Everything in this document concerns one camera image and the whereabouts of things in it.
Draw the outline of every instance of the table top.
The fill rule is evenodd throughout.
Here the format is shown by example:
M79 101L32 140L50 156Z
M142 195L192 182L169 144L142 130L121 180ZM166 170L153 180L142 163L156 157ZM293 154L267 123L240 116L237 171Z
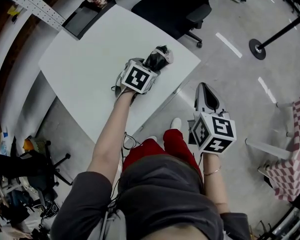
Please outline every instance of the table top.
M266 169L276 198L294 201L300 194L300 98L293 103L293 155Z
M161 70L151 90L133 102L126 132L133 135L200 63L177 40L115 5L77 40L61 30L39 61L47 81L71 116L96 142L115 102L118 74L131 58L147 58L167 45L174 62Z

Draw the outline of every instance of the white table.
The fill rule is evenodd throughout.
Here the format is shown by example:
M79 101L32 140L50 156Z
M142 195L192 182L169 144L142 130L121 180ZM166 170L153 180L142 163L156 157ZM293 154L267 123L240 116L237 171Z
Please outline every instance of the white table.
M174 62L161 70L150 92L131 106L126 132L133 135L200 63L177 40L132 12L115 5L76 40L62 30L39 61L53 91L96 142L115 102L111 87L130 58L147 58L167 45Z

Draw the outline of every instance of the dark gray t-shirt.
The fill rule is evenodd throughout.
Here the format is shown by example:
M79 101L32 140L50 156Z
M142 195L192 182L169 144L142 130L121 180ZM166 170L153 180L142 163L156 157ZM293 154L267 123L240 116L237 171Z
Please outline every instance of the dark gray t-shirt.
M51 229L53 240L87 239L110 203L112 185L96 172L80 173ZM130 165L118 183L116 208L125 215L127 240L166 227L194 226L210 240L250 239L247 215L224 213L204 196L196 170L170 155L146 156Z

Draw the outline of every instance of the red pants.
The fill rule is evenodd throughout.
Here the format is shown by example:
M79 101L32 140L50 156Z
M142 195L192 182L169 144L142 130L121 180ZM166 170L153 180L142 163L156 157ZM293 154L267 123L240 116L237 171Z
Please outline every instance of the red pants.
M202 177L201 171L193 154L188 149L187 144L184 141L182 133L177 129L169 129L163 135L164 149L155 142L154 139L146 139L140 146L137 146L130 150L129 155L125 158L122 166L124 171L129 165L145 156L151 155L171 155L189 165L193 166Z

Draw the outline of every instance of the forearm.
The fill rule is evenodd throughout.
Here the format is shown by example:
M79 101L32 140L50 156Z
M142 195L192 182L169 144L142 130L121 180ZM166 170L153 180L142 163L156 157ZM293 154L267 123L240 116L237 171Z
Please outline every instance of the forearm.
M134 92L127 92L116 101L93 150L92 161L88 171L98 172L106 176L113 184L120 151L124 141L125 129L129 114L131 99Z
M203 155L204 174L211 174L220 166L221 162L217 155L208 153ZM204 175L204 190L205 195L216 205L219 214L229 212L227 191L221 170L211 175Z

